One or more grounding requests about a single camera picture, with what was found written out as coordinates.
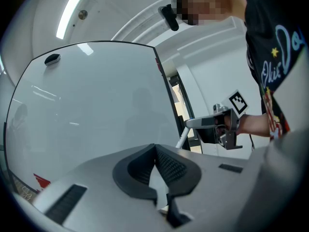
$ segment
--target ceiling light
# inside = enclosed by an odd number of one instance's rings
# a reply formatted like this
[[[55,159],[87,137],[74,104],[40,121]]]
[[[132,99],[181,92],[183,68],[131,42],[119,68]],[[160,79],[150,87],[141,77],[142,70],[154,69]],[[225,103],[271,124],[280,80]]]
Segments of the ceiling light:
[[[52,96],[57,97],[57,95],[54,95],[54,94],[49,93],[49,92],[47,92],[47,91],[45,91],[45,90],[43,90],[43,89],[40,89],[40,88],[38,88],[37,86],[33,86],[33,85],[31,85],[31,87],[35,87],[35,88],[37,88],[37,89],[38,89],[38,90],[40,90],[40,91],[43,91],[43,92],[45,92],[45,93],[47,93],[47,94],[50,94],[50,95],[52,95]]]
[[[55,99],[51,99],[51,98],[49,98],[49,97],[47,97],[47,96],[45,96],[45,95],[42,95],[42,94],[40,94],[40,93],[38,93],[38,92],[35,92],[35,91],[33,91],[33,94],[38,95],[38,96],[41,96],[41,97],[43,97],[43,98],[45,98],[45,99],[47,99],[47,100],[50,100],[50,101],[55,101]]]
[[[0,68],[1,68],[1,71],[4,71],[4,65],[1,59],[1,55],[0,55]]]
[[[77,44],[77,46],[88,56],[93,53],[92,48],[87,43]]]
[[[70,18],[80,0],[69,0],[67,3],[66,8],[63,11],[61,20],[59,22],[58,30],[56,37],[63,40],[64,34],[66,33],[68,23],[70,21]]]

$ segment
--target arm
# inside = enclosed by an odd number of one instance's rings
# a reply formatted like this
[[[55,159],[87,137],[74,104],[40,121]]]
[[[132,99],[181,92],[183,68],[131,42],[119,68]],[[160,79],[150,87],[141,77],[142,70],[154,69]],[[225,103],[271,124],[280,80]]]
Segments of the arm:
[[[230,126],[230,118],[225,117],[225,124]],[[263,115],[243,115],[240,118],[240,125],[237,131],[237,135],[239,134],[251,134],[261,137],[269,137],[269,125],[268,125],[268,117],[267,114]]]

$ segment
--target black t-shirt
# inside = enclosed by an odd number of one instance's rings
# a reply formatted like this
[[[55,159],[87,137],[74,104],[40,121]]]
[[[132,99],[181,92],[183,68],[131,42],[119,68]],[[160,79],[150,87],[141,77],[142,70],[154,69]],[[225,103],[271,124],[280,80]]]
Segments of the black t-shirt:
[[[301,5],[304,2],[247,0],[245,21],[248,55],[268,114],[271,138],[278,138],[290,130],[288,119],[273,94],[288,76],[299,55],[307,52],[304,36],[306,25],[303,20],[303,17],[307,17],[306,7]]]
[[[248,66],[249,66],[249,69],[250,69],[250,72],[251,72],[253,79],[259,85],[259,79],[257,78],[256,71],[255,71],[255,68],[253,66],[252,57],[250,55],[249,49],[247,49],[247,63],[248,63]],[[260,90],[260,96],[261,96],[261,110],[262,110],[262,114],[265,114],[266,113],[266,107],[264,105],[263,95],[262,95],[262,91],[261,91],[260,86],[259,86],[259,90]]]

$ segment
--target person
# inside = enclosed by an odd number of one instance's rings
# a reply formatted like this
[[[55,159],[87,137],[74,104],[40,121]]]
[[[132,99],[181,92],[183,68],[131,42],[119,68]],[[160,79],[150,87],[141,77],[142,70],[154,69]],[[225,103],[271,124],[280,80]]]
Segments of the person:
[[[300,58],[308,59],[302,31],[307,26],[305,16],[300,12],[302,2],[304,0],[174,0],[174,12],[189,25],[203,25],[205,20],[220,21],[229,16],[245,22],[246,57],[259,85],[263,114],[243,115],[237,134],[274,139],[290,131],[288,119],[274,93],[296,62]],[[225,117],[225,125],[229,127],[229,117]]]

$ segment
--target red logo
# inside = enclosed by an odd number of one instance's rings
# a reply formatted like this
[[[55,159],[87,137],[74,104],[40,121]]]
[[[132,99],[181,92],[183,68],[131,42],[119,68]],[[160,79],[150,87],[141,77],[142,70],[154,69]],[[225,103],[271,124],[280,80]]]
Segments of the red logo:
[[[49,180],[45,180],[44,178],[42,177],[39,177],[38,175],[36,174],[33,174],[34,177],[37,179],[38,183],[40,184],[40,187],[42,189],[46,188],[49,184],[50,184],[50,181]]]

